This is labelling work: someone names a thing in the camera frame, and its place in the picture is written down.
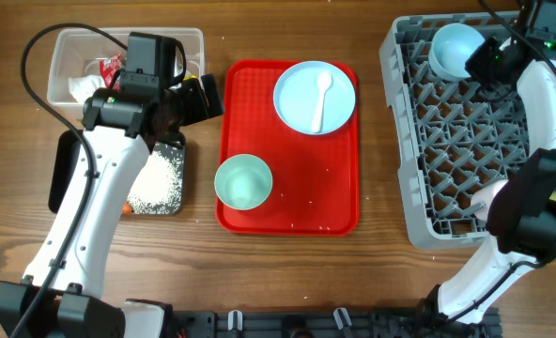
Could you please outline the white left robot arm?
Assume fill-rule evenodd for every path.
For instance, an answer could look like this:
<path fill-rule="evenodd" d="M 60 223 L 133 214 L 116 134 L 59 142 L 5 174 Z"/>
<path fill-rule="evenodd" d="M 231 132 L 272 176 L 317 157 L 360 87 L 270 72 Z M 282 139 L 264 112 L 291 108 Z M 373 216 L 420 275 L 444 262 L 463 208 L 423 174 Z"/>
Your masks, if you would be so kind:
<path fill-rule="evenodd" d="M 101 298 L 107 256 L 131 187 L 158 143 L 224 111 L 212 75 L 190 78 L 175 38 L 133 32 L 127 63 L 85 101 L 70 131 L 77 162 L 53 226 L 18 283 L 0 282 L 10 337 L 171 337 L 169 304 Z"/>

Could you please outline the small light blue bowl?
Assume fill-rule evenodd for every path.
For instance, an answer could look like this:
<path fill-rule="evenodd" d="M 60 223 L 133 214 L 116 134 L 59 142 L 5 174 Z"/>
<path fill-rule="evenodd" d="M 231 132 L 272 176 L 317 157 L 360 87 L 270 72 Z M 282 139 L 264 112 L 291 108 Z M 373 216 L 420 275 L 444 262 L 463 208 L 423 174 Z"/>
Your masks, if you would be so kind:
<path fill-rule="evenodd" d="M 428 61 L 443 80 L 457 82 L 471 77 L 465 64 L 486 41 L 474 28 L 463 23 L 450 23 L 437 31 L 432 39 Z"/>

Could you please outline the white rice pile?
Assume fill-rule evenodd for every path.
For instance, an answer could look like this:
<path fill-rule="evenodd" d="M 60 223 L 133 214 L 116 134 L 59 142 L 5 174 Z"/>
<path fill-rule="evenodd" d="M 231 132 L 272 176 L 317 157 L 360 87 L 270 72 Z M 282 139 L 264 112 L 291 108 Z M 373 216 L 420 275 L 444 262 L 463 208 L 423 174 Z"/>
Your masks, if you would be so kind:
<path fill-rule="evenodd" d="M 155 145 L 128 195 L 132 214 L 175 215 L 180 212 L 184 159 L 184 146 Z"/>

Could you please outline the green bowl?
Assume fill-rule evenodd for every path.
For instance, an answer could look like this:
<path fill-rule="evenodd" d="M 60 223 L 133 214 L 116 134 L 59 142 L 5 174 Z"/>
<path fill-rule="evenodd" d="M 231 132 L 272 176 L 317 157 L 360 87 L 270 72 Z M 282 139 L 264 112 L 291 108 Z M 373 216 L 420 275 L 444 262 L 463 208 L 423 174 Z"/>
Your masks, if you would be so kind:
<path fill-rule="evenodd" d="M 214 178 L 219 200 L 235 210 L 261 206 L 270 196 L 273 176 L 270 167 L 252 154 L 239 154 L 223 161 Z"/>

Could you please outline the large light blue plate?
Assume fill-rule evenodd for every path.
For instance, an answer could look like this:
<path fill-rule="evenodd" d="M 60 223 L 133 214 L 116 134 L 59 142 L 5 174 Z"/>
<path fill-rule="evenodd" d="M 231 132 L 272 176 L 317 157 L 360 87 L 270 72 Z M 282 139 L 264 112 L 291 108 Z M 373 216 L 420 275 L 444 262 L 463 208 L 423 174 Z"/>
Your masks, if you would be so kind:
<path fill-rule="evenodd" d="M 317 76 L 322 71 L 332 75 L 332 85 L 325 95 L 321 130 L 312 133 L 318 97 Z M 289 67 L 278 78 L 272 98 L 281 120 L 292 130 L 308 135 L 341 129 L 352 117 L 356 105 L 353 82 L 343 70 L 323 61 L 303 61 Z"/>

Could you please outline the white plastic spoon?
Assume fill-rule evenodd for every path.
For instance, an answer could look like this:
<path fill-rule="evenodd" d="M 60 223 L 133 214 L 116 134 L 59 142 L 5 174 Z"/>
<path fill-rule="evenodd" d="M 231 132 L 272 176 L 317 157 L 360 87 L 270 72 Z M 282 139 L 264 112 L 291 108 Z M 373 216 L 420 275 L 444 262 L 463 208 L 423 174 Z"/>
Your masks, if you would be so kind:
<path fill-rule="evenodd" d="M 317 76 L 318 97 L 315 113 L 312 117 L 311 132 L 318 133 L 321 130 L 323 106 L 325 95 L 332 85 L 332 75 L 328 71 L 322 71 Z"/>

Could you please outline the orange carrot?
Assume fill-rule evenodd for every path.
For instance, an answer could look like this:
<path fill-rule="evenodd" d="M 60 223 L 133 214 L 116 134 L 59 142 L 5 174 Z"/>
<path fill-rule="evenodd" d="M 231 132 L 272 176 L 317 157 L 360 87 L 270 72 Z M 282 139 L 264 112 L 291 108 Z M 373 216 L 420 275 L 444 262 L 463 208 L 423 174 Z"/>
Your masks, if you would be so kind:
<path fill-rule="evenodd" d="M 122 208 L 122 213 L 123 214 L 132 214 L 132 208 L 128 203 L 126 203 L 124 205 L 124 207 Z"/>

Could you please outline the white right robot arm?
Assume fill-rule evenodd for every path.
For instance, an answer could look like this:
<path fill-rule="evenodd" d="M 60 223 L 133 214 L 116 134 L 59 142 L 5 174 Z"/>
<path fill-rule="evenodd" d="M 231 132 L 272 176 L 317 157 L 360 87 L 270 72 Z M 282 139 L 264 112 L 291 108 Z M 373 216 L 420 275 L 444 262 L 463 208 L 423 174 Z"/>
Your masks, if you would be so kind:
<path fill-rule="evenodd" d="M 485 221 L 488 237 L 454 277 L 421 301 L 416 330 L 423 337 L 455 323 L 479 323 L 515 281 L 556 259 L 556 1 L 524 2 L 514 23 L 483 8 L 509 39 L 484 38 L 468 25 L 449 23 L 432 39 L 429 65 L 444 80 L 472 78 L 516 91 L 528 124 L 529 158 L 513 178 L 472 197 L 471 211 Z"/>

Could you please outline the pink plastic cup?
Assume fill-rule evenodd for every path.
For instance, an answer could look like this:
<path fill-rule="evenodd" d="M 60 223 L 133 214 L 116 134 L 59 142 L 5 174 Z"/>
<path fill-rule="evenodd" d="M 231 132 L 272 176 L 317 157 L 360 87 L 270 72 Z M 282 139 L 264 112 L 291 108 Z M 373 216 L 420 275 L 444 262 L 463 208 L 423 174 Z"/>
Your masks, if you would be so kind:
<path fill-rule="evenodd" d="M 487 221 L 488 212 L 495 196 L 507 184 L 507 182 L 507 179 L 496 181 L 482 188 L 471 197 L 471 205 L 479 206 L 479 208 L 474 212 L 474 216 L 479 221 Z"/>

